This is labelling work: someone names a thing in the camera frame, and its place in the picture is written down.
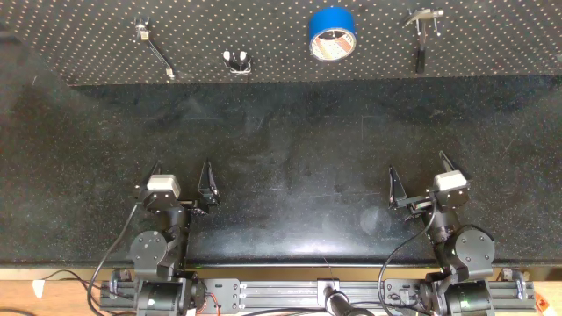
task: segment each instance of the blue tape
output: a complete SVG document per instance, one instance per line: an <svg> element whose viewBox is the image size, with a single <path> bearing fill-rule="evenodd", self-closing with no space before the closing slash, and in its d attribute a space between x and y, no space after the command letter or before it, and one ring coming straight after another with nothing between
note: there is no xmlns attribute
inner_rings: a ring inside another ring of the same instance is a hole
<svg viewBox="0 0 562 316"><path fill-rule="evenodd" d="M353 38L352 46L355 48L356 38L353 15L343 8L332 7L316 12L310 19L308 39L311 52L313 51L313 42L316 38L331 30L341 30L351 35Z"/></svg>

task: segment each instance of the white tag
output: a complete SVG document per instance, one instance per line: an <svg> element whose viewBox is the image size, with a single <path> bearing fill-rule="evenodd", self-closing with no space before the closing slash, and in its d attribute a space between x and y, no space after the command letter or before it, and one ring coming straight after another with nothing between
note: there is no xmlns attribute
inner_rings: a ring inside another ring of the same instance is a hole
<svg viewBox="0 0 562 316"><path fill-rule="evenodd" d="M37 298L43 298L43 287L45 287L45 280L33 280L33 291Z"/></svg>

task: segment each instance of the perforated board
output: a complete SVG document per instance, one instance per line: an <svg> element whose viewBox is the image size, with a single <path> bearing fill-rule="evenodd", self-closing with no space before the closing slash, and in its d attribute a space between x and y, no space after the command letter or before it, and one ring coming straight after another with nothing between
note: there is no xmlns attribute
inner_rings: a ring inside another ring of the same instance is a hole
<svg viewBox="0 0 562 316"><path fill-rule="evenodd" d="M308 49L310 17L332 5L357 24L356 50L336 63ZM422 76L562 74L560 0L0 0L0 18L71 85L168 81L134 41L138 16L176 83L291 82L417 76L417 32L401 20L421 8L445 11L441 37L428 25ZM248 51L252 74L231 75L226 49Z"/></svg>

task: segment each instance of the black tabletop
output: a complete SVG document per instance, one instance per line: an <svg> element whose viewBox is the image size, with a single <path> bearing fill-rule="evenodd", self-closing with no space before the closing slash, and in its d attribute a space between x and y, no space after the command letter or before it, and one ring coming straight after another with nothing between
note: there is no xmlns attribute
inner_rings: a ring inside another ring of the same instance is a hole
<svg viewBox="0 0 562 316"><path fill-rule="evenodd" d="M191 265L380 265L422 229L387 208L389 164L421 194L440 150L473 178L458 216L496 238L494 263L562 263L560 77L19 91L1 121L3 266L94 265L153 161L192 198L206 157L223 204L193 219ZM136 214L108 265L153 219ZM428 240L395 263L434 264Z"/></svg>

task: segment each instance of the blue tape roll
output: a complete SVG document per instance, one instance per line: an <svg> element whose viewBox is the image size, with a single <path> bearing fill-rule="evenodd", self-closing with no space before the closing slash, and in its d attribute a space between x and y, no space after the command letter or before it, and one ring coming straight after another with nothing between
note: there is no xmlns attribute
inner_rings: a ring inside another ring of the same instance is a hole
<svg viewBox="0 0 562 316"><path fill-rule="evenodd" d="M309 24L310 51L321 61L339 61L355 49L353 15L343 8L316 12Z"/></svg>

